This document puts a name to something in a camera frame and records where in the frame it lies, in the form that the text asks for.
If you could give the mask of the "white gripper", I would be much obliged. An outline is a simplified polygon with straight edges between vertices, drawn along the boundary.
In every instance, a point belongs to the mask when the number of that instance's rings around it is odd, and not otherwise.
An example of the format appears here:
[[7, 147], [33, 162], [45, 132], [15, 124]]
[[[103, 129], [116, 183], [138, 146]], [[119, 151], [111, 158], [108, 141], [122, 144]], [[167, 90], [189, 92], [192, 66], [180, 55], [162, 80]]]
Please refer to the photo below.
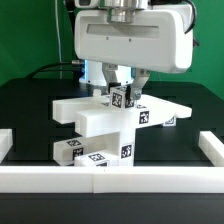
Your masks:
[[105, 10], [84, 10], [76, 17], [75, 51], [81, 59], [103, 62], [107, 88], [118, 83], [117, 65], [133, 67], [129, 97], [139, 100], [149, 70], [183, 73], [191, 66], [191, 20], [189, 7], [139, 10], [130, 24], [109, 23]]

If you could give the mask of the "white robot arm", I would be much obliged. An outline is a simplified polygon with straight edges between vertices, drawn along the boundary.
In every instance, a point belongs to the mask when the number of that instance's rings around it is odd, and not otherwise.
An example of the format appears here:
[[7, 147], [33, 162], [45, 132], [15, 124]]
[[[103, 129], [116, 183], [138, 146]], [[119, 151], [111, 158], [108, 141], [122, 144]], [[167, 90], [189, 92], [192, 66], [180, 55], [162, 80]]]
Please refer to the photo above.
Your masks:
[[134, 71], [130, 95], [136, 97], [151, 71], [190, 67], [197, 16], [191, 0], [64, 1], [90, 84], [116, 86]]

